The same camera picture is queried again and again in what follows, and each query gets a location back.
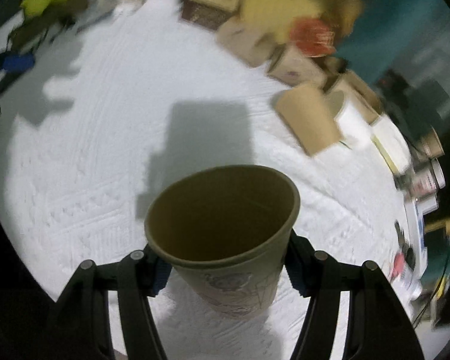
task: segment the cup rim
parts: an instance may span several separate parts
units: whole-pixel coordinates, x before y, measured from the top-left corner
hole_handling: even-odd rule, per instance
[[[193,178],[199,174],[209,173],[212,171],[216,171],[219,169],[225,169],[225,168],[260,168],[260,169],[264,169],[271,173],[274,173],[276,176],[278,176],[279,178],[281,178],[283,181],[285,181],[288,184],[288,186],[292,190],[294,202],[293,202],[293,206],[290,211],[290,214],[289,214],[288,218],[286,219],[286,221],[282,224],[282,226],[265,242],[257,245],[256,247],[254,247],[250,250],[247,250],[243,253],[236,254],[235,256],[231,256],[231,257],[226,257],[224,259],[215,259],[215,260],[211,260],[211,261],[192,261],[192,260],[188,260],[188,259],[180,259],[178,257],[175,257],[175,256],[167,253],[165,250],[163,250],[161,247],[159,247],[158,244],[155,242],[154,237],[151,235],[151,233],[149,231],[148,219],[149,219],[150,212],[152,211],[157,200],[159,200],[160,196],[162,196],[164,193],[166,193],[167,191],[169,191],[170,189],[175,187],[176,184],[178,184],[178,183],[181,183],[185,180]],[[254,259],[255,257],[263,254],[270,247],[270,245],[273,244],[273,242],[277,238],[281,237],[284,232],[287,232],[288,230],[290,230],[293,227],[297,217],[299,216],[299,211],[300,211],[299,190],[297,189],[294,182],[288,176],[283,174],[282,172],[280,172],[276,169],[270,168],[268,166],[262,166],[262,165],[216,166],[216,167],[205,169],[203,171],[196,172],[192,175],[189,175],[179,181],[176,181],[175,183],[168,186],[167,188],[165,188],[155,198],[155,200],[152,202],[152,204],[150,205],[150,207],[147,210],[147,215],[146,215],[145,221],[144,221],[145,237],[147,239],[147,243],[154,250],[154,252],[157,253],[165,261],[171,263],[173,266],[179,266],[181,268],[192,268],[192,269],[215,269],[215,268],[224,268],[227,266],[236,266],[240,263],[243,263],[245,261],[250,261],[250,260]]]

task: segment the black metal arm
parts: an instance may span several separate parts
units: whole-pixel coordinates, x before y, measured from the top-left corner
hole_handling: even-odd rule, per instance
[[[330,358],[342,291],[350,291],[343,360],[423,360],[402,305],[373,261],[339,263],[292,232],[285,265],[293,287],[310,297],[291,360]],[[107,291],[116,290],[128,358],[167,360],[148,297],[165,286],[170,271],[149,246],[118,263],[82,262],[50,315],[37,359],[113,360]]]

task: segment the pink object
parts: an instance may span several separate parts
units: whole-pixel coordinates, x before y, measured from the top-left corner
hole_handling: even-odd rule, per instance
[[[399,276],[405,268],[405,256],[403,253],[397,253],[394,259],[394,268],[391,271],[391,278]]]

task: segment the white tablecloth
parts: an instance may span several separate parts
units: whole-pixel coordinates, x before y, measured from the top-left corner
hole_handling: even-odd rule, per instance
[[[148,0],[57,39],[0,100],[0,220],[53,298],[84,259],[119,261],[146,243],[144,213],[170,183],[224,164],[287,174],[301,195],[295,225],[337,260],[375,260],[389,273],[402,195],[378,151],[334,145],[310,158],[271,107],[286,86],[179,21],[174,0]],[[342,296],[332,359],[341,359]],[[110,296],[113,342],[125,352]],[[274,304],[246,322],[210,310],[172,273],[151,300],[170,359],[288,359],[308,300],[283,272]]]

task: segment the brown cardboard box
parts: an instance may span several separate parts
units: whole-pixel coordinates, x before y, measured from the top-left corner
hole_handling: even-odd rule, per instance
[[[313,62],[312,58],[303,55],[291,43],[277,48],[268,75],[291,86],[313,83],[317,87],[322,87],[327,81],[326,73]]]
[[[253,68],[267,61],[276,47],[271,34],[247,27],[237,16],[220,26],[216,39],[224,48]]]
[[[343,139],[322,90],[309,83],[286,91],[275,110],[309,155]]]

